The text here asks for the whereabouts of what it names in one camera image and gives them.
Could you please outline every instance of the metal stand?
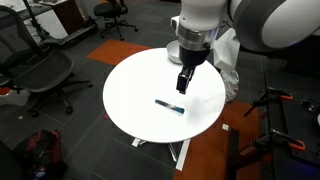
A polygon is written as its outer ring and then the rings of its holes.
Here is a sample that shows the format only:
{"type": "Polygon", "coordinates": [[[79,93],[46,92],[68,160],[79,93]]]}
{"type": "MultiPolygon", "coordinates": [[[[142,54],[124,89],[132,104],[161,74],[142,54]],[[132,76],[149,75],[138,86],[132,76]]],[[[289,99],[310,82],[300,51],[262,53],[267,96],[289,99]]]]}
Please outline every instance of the metal stand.
{"type": "MultiPolygon", "coordinates": [[[[138,142],[138,145],[139,146],[142,146],[144,143],[146,143],[147,141],[145,140],[139,140],[138,142]]],[[[168,147],[169,147],[169,150],[170,150],[170,153],[171,153],[171,156],[172,156],[172,159],[174,162],[177,162],[177,154],[176,154],[176,151],[174,150],[173,146],[171,143],[168,144],[168,147]]]]}

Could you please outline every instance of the floor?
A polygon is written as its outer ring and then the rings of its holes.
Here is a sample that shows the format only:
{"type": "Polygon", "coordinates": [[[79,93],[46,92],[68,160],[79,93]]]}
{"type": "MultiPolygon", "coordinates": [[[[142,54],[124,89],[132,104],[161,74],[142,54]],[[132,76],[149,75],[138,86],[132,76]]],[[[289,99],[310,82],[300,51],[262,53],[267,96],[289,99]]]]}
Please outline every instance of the floor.
{"type": "MultiPolygon", "coordinates": [[[[160,48],[176,40],[170,19],[179,15],[180,4],[159,0],[126,2],[129,14],[125,18],[130,24],[137,25],[139,31],[122,28],[125,41],[160,48]]],[[[102,19],[97,22],[102,28],[102,19]]],[[[93,88],[78,85],[65,89],[74,108],[73,114],[64,113],[63,103],[55,95],[48,99],[37,118],[30,117],[26,107],[2,105],[0,140],[14,148],[40,129],[58,129],[62,137],[62,155],[69,167],[64,179],[172,179],[175,164],[165,145],[145,144],[143,148],[134,148],[131,146],[133,138],[104,118],[102,89],[113,67],[87,59],[86,55],[109,38],[119,39],[115,29],[109,31],[105,39],[94,34],[61,50],[75,61],[73,78],[90,79],[94,84],[93,88]]],[[[240,77],[236,100],[249,103],[256,98],[264,87],[263,72],[278,70],[281,64],[282,60],[240,52],[236,68],[240,77]]]]}

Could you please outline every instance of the marker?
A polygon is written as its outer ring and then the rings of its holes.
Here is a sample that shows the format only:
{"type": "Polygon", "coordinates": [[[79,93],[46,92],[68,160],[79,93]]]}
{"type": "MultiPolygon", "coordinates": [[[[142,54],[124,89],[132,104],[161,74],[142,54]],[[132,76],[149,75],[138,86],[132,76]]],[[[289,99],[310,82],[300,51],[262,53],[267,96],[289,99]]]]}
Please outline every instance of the marker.
{"type": "Polygon", "coordinates": [[[172,109],[172,110],[174,110],[174,111],[176,111],[176,112],[178,112],[178,113],[181,113],[181,114],[184,113],[184,109],[181,108],[181,107],[177,107],[177,106],[171,105],[171,104],[169,104],[169,103],[160,101],[160,100],[158,100],[158,99],[156,99],[155,102],[156,102],[157,104],[160,104],[161,106],[164,106],[164,107],[167,107],[167,108],[169,108],[169,109],[172,109]]]}

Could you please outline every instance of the black office chair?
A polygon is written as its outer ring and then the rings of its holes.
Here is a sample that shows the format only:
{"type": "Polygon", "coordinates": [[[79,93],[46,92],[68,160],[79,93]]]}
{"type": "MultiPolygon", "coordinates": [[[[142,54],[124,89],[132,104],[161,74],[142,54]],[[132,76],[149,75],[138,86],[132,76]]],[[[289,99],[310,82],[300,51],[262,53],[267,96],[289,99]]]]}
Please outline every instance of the black office chair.
{"type": "Polygon", "coordinates": [[[104,38],[104,33],[106,31],[116,27],[120,36],[120,40],[123,41],[124,38],[121,34],[119,26],[133,27],[134,31],[138,31],[136,26],[128,24],[126,20],[121,20],[119,22],[117,20],[117,17],[128,14],[128,7],[124,4],[124,0],[120,0],[120,2],[118,2],[118,0],[108,0],[106,3],[101,3],[94,8],[94,14],[96,16],[104,17],[105,20],[112,18],[114,21],[105,23],[106,29],[100,32],[101,38],[104,38]]]}
{"type": "Polygon", "coordinates": [[[62,88],[78,83],[92,87],[89,80],[68,81],[74,62],[59,51],[44,53],[19,14],[6,6],[0,6],[0,52],[0,87],[29,91],[28,111],[33,117],[38,116],[42,100],[53,92],[58,93],[66,113],[71,114],[73,109],[62,88]]]}

